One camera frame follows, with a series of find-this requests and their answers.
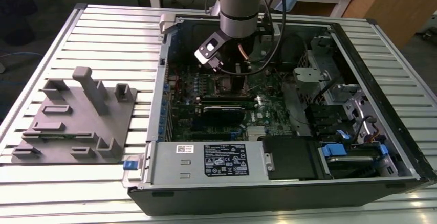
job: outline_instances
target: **white sticker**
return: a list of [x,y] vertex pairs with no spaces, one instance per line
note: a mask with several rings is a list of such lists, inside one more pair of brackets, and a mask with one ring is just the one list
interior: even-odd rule
[[177,153],[194,153],[194,145],[177,146]]

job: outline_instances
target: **blue tab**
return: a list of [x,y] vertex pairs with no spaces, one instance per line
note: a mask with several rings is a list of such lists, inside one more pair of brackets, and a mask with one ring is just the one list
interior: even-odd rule
[[385,156],[385,155],[389,155],[389,149],[385,145],[381,145],[380,146],[380,150],[381,150],[381,154]]
[[137,160],[126,160],[123,162],[123,170],[138,170],[138,161]]
[[345,146],[342,144],[328,144],[322,147],[324,156],[346,156]]
[[345,140],[349,140],[349,139],[350,139],[350,135],[346,134],[342,130],[337,130],[337,132],[341,134],[341,136],[342,136],[342,138],[344,138]]

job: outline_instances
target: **warning label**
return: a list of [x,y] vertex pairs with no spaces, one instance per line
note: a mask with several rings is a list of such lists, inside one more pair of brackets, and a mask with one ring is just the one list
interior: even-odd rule
[[205,145],[207,177],[249,175],[245,144]]

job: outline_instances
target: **gray fixture base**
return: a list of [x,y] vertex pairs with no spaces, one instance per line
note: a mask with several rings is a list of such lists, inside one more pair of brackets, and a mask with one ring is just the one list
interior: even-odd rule
[[127,84],[105,88],[91,73],[90,68],[75,69],[82,87],[48,79],[42,89],[47,98],[14,150],[14,163],[121,162],[137,89]]

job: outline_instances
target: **circuit board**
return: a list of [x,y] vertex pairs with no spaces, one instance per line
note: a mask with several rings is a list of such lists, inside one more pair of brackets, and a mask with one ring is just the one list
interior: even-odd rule
[[[293,134],[281,91],[285,73],[268,69],[249,76],[241,93],[233,94],[221,85],[229,75],[203,73],[193,65],[170,70],[173,141],[245,141],[246,128],[253,126],[262,126],[266,135]],[[211,107],[238,109],[242,119],[235,123],[233,118],[211,117],[229,122],[206,122],[199,118]]]

